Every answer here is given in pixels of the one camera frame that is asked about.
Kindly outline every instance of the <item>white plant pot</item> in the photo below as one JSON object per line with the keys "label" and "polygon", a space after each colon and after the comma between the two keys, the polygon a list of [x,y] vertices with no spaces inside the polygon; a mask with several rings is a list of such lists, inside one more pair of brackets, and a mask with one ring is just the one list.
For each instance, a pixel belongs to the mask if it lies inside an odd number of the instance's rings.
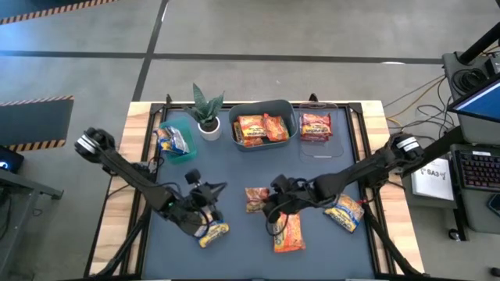
{"label": "white plant pot", "polygon": [[222,133],[222,130],[220,129],[220,120],[219,117],[216,117],[217,119],[217,128],[213,130],[212,132],[205,132],[200,124],[198,124],[198,130],[200,131],[200,134],[202,137],[208,141],[214,141],[220,137],[220,134]]}

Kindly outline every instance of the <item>wooden table frame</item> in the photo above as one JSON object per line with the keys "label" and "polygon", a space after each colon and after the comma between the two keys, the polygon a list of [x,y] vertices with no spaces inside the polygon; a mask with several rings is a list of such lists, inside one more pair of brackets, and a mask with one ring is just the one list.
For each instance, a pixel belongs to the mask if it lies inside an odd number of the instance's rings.
{"label": "wooden table frame", "polygon": [[[231,107],[248,101],[225,102],[225,107]],[[293,104],[300,104],[303,101],[291,101]],[[172,102],[173,108],[180,108],[181,104],[191,104],[192,102]],[[362,160],[367,154],[371,154],[385,144],[389,133],[385,122],[384,110],[380,101],[337,101],[339,106],[344,107],[347,120],[351,130],[352,148],[355,152],[355,159]],[[123,131],[119,152],[131,162],[147,161],[157,154],[155,138],[152,137],[152,129],[157,127],[160,120],[166,118],[165,103],[157,102],[133,102],[130,104],[127,121]],[[398,177],[392,176],[391,181],[401,183]],[[123,186],[125,183],[120,178],[113,178],[109,185],[109,193]],[[361,195],[371,197],[371,190],[360,187]],[[113,195],[115,198],[106,200],[102,216],[96,231],[95,241],[89,255],[85,275],[93,274],[101,270],[109,259],[122,244],[136,223],[138,216],[145,206],[141,195],[133,188],[128,187]],[[410,262],[417,270],[423,272],[423,265],[420,252],[416,243],[413,225],[409,215],[405,194],[399,187],[390,184],[384,186],[380,192],[380,197],[370,205],[374,214],[379,219],[383,227]],[[382,273],[401,273],[401,269],[395,265],[389,257],[378,236],[366,227],[372,252],[373,269]],[[126,275],[141,272],[142,260],[139,257],[144,255],[145,238],[142,234],[134,241],[130,253],[127,255],[125,266],[120,266],[116,274]]]}

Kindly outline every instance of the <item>black and orange tape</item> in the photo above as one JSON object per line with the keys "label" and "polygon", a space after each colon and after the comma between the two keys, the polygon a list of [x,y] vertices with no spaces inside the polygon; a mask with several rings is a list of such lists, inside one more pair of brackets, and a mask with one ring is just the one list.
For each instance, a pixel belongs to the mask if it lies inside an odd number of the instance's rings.
{"label": "black and orange tape", "polygon": [[66,140],[45,140],[28,144],[6,145],[5,147],[11,151],[21,152],[21,151],[33,151],[33,150],[48,149],[48,148],[60,148],[64,146],[64,144],[66,144]]}
{"label": "black and orange tape", "polygon": [[72,5],[65,5],[62,7],[45,9],[45,10],[38,11],[38,12],[25,13],[23,15],[11,16],[11,17],[0,19],[0,25],[7,24],[7,23],[17,23],[17,22],[23,21],[23,20],[36,19],[36,18],[43,17],[43,16],[50,16],[50,15],[55,15],[55,14],[62,13],[62,12],[75,11],[78,9],[88,8],[88,7],[101,5],[101,4],[105,4],[105,3],[110,3],[110,2],[116,2],[116,1],[118,1],[118,0],[89,0],[86,2],[75,3]]}
{"label": "black and orange tape", "polygon": [[62,97],[37,98],[37,99],[22,100],[22,101],[5,101],[5,102],[0,102],[0,106],[27,105],[27,104],[38,103],[38,102],[67,101],[67,100],[74,100],[74,99],[75,99],[75,97],[70,95],[70,96],[62,96]]}

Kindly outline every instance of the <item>dark blue tabletop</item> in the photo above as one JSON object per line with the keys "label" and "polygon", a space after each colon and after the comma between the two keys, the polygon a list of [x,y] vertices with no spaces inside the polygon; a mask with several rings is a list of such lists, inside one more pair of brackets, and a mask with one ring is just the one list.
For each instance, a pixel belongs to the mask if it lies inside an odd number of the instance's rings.
{"label": "dark blue tabletop", "polygon": [[[344,153],[328,162],[301,161],[298,136],[283,148],[239,151],[231,141],[227,111],[219,115],[223,135],[212,142],[202,139],[195,121],[189,118],[198,156],[180,165],[166,162],[159,170],[158,182],[178,182],[187,194],[191,187],[184,174],[193,168],[200,171],[203,182],[228,182],[217,208],[230,231],[202,249],[195,238],[153,214],[143,279],[373,278],[364,222],[351,234],[323,215],[322,209],[307,208],[300,212],[306,249],[278,254],[273,251],[273,238],[265,230],[264,215],[245,212],[245,187],[268,187],[281,173],[310,179],[354,164],[345,112],[338,110],[341,112],[337,133]],[[167,119],[185,116],[182,111],[173,110]],[[359,199],[357,183],[350,184],[345,193]]]}

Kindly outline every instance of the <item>green container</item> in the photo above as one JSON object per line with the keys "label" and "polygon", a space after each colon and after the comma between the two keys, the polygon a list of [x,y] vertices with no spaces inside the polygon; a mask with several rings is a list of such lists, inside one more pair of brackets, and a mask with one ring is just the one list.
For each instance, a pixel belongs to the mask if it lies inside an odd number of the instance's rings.
{"label": "green container", "polygon": [[173,155],[171,153],[165,153],[166,160],[172,163],[173,165],[179,165],[181,163],[196,158],[197,151],[195,142],[193,141],[193,136],[191,135],[191,130],[189,130],[190,126],[189,121],[185,118],[178,118],[178,119],[168,120],[166,122],[159,124],[159,127],[162,129],[165,129],[168,126],[172,126],[180,131],[182,137],[184,138],[184,141],[189,147],[189,153],[187,153],[186,155],[179,155],[179,156]]}

